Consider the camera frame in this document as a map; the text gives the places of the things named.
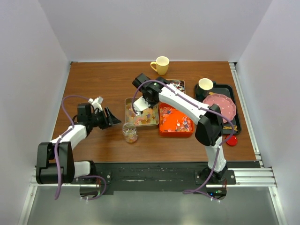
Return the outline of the clear plastic jar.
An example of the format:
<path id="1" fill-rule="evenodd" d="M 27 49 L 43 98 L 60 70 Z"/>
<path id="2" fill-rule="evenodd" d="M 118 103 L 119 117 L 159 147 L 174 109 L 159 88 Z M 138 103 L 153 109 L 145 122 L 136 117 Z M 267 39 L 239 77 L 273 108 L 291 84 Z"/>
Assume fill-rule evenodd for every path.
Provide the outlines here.
<path id="1" fill-rule="evenodd" d="M 127 143 L 135 143 L 138 139 L 136 126 L 132 123 L 125 123 L 122 126 L 122 133 Z"/>

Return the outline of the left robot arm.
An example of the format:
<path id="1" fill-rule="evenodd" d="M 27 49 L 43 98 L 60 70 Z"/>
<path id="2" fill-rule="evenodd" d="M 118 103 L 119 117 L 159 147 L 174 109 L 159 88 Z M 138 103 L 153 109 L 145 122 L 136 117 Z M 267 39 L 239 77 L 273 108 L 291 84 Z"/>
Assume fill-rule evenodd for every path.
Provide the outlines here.
<path id="1" fill-rule="evenodd" d="M 84 140 L 93 128 L 107 129 L 120 124 L 106 107 L 100 110 L 90 103 L 77 106 L 77 121 L 67 131 L 50 142 L 42 142 L 37 148 L 36 181 L 38 184 L 71 183 L 75 178 L 92 184 L 97 179 L 92 161 L 75 162 L 73 149 Z"/>

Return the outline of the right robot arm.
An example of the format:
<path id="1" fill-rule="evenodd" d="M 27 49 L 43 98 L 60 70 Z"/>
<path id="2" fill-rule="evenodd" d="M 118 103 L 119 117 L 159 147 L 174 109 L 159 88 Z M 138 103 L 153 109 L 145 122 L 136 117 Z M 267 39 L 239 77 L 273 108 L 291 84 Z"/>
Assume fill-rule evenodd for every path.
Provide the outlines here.
<path id="1" fill-rule="evenodd" d="M 142 96 L 132 103 L 136 114 L 161 102 L 184 113 L 194 122 L 195 138 L 205 146 L 209 159 L 209 179 L 214 184 L 220 184 L 225 179 L 227 166 L 222 148 L 224 123 L 219 106 L 209 106 L 193 99 L 161 76 L 152 80 L 141 73 L 132 84 L 136 91 L 142 93 Z"/>

